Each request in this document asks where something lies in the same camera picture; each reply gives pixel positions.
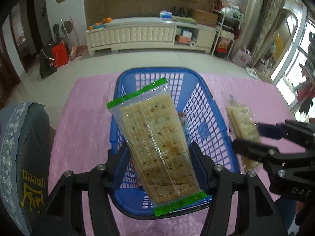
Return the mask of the broom and dustpan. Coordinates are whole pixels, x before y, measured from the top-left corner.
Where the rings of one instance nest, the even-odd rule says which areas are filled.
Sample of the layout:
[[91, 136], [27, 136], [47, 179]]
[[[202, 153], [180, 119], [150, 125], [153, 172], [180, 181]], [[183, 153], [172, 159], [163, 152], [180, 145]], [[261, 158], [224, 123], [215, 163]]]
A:
[[85, 51], [87, 50], [87, 45], [80, 45], [79, 38], [76, 34], [76, 30], [73, 25], [72, 18], [66, 21], [60, 18], [60, 22], [61, 22], [61, 31], [67, 36], [68, 43], [70, 45], [69, 59], [73, 61], [77, 57], [82, 56], [85, 53]]

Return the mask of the pink quilted table cover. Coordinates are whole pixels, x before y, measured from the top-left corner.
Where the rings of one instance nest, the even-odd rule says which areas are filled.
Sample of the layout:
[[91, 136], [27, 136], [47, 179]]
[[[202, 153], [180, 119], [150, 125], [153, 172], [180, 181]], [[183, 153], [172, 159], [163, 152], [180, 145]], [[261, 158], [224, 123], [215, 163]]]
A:
[[[110, 113], [116, 74], [83, 77], [76, 81], [62, 112], [51, 152], [49, 189], [62, 174], [87, 172], [107, 161], [110, 149]], [[287, 102], [278, 89], [260, 80], [203, 74], [221, 112], [225, 98], [232, 95], [248, 106], [258, 122], [276, 124], [292, 119]], [[121, 235], [199, 235], [207, 211], [160, 220], [136, 220], [113, 209]]]

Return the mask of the cardboard box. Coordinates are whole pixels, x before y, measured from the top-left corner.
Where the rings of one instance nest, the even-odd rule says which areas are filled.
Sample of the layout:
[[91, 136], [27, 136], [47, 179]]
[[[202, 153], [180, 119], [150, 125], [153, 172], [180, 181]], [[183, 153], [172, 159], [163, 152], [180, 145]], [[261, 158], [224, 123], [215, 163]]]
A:
[[216, 27], [218, 15], [199, 9], [192, 9], [192, 18], [200, 25]]

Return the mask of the blue plastic basket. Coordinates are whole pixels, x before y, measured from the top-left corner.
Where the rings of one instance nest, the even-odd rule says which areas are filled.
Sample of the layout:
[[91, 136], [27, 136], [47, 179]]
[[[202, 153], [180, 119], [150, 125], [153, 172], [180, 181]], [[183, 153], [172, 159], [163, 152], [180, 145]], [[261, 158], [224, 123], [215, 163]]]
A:
[[[125, 96], [160, 78], [170, 86], [177, 111], [187, 116], [190, 142], [196, 142], [202, 153], [215, 164], [239, 173], [239, 164], [221, 111], [204, 79], [187, 68], [153, 67], [129, 69], [118, 76], [114, 97]], [[114, 206], [134, 219], [154, 219], [153, 203], [143, 188], [136, 187], [136, 175], [128, 165], [120, 187], [111, 197]]]

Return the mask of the grey queen pillow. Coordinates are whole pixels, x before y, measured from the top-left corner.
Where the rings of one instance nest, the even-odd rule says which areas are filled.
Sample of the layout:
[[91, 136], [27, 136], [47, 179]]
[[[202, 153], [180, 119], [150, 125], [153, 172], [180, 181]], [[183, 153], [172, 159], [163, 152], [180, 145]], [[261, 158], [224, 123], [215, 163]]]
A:
[[1, 202], [24, 235], [31, 235], [48, 196], [49, 130], [39, 103], [1, 109]]

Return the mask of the standing air conditioner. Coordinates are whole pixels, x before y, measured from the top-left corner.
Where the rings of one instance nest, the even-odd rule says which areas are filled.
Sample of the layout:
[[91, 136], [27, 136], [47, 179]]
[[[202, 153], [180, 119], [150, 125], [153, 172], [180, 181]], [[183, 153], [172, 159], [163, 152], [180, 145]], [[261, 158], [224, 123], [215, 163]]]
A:
[[244, 17], [240, 26], [239, 38], [235, 40], [231, 50], [232, 55], [244, 46], [249, 47], [262, 11], [263, 1], [264, 0], [241, 0], [240, 11]]

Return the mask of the oranges on cabinet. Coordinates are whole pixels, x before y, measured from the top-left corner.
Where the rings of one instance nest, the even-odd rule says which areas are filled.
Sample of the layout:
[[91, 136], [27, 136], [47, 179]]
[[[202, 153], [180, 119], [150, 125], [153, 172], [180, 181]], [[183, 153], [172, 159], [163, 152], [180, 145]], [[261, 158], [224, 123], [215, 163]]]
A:
[[105, 27], [105, 24], [111, 23], [112, 21], [113, 21], [112, 18], [107, 17], [105, 19], [102, 19], [101, 22], [96, 22], [93, 25], [90, 25], [88, 27], [88, 30], [95, 30], [95, 29], [103, 28], [103, 27]]

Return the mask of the white slippers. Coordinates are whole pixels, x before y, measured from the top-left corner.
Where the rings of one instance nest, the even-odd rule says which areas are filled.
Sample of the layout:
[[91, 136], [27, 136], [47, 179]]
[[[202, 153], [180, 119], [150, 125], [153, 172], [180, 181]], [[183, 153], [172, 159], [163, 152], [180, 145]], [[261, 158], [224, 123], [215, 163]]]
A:
[[250, 78], [257, 79], [256, 71], [253, 68], [245, 67], [245, 71]]

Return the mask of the cream tv cabinet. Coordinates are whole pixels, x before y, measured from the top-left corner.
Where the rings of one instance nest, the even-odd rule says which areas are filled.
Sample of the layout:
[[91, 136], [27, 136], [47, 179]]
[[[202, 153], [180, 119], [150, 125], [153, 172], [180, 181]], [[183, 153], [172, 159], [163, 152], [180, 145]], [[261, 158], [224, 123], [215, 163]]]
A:
[[103, 27], [85, 32], [90, 56], [95, 51], [178, 49], [211, 52], [216, 29], [200, 24], [136, 17], [114, 19]]

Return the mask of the blue tissue pack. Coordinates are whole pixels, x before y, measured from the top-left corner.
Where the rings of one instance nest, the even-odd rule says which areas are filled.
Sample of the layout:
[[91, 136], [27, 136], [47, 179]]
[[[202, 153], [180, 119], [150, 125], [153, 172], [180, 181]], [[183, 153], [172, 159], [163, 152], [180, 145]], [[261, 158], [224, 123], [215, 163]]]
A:
[[172, 19], [172, 13], [169, 11], [160, 11], [161, 19]]

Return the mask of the pink white shopping bag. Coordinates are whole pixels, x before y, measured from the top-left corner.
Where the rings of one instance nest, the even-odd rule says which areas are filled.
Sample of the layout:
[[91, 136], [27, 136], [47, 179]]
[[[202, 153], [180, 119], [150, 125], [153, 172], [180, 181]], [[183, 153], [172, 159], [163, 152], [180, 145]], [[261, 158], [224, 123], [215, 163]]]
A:
[[247, 67], [251, 61], [251, 54], [246, 46], [239, 48], [232, 58], [232, 62], [241, 68]]

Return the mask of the green folded cloth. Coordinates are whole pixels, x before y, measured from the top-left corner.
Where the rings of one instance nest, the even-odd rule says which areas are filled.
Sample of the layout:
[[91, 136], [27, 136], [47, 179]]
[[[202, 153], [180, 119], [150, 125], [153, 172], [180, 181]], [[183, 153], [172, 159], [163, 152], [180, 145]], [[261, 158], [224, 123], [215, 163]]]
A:
[[193, 18], [190, 18], [190, 17], [180, 17], [180, 16], [174, 16], [173, 15], [172, 21], [197, 25], [197, 21]]

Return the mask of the green-edged cracker pack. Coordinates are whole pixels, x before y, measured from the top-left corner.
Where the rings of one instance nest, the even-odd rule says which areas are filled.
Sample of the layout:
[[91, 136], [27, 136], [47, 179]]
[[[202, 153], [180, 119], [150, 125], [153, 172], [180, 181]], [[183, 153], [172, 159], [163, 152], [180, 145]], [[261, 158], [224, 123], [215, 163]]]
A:
[[165, 78], [107, 104], [128, 144], [133, 169], [155, 216], [207, 195], [197, 181], [187, 140]]

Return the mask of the patterned curtain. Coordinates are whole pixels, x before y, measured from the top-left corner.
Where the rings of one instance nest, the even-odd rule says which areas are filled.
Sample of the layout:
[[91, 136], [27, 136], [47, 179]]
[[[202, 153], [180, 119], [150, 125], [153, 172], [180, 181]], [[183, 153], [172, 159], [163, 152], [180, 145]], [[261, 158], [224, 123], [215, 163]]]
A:
[[263, 45], [267, 41], [267, 36], [275, 22], [283, 0], [266, 0], [263, 10], [263, 21], [259, 36], [252, 50], [252, 60], [250, 67], [253, 67], [262, 56]]

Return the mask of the clear cracker pack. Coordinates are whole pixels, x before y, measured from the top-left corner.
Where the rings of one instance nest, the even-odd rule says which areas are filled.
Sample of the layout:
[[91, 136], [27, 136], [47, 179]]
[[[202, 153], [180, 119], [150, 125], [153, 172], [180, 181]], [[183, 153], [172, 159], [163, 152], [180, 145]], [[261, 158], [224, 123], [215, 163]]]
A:
[[[256, 143], [260, 143], [260, 135], [253, 120], [253, 114], [249, 111], [249, 108], [238, 102], [234, 96], [228, 95], [225, 99], [225, 109], [230, 122], [230, 127], [236, 138], [243, 138]], [[243, 174], [254, 171], [258, 173], [262, 168], [262, 164], [250, 160], [249, 158], [239, 155], [241, 161], [241, 171]]]

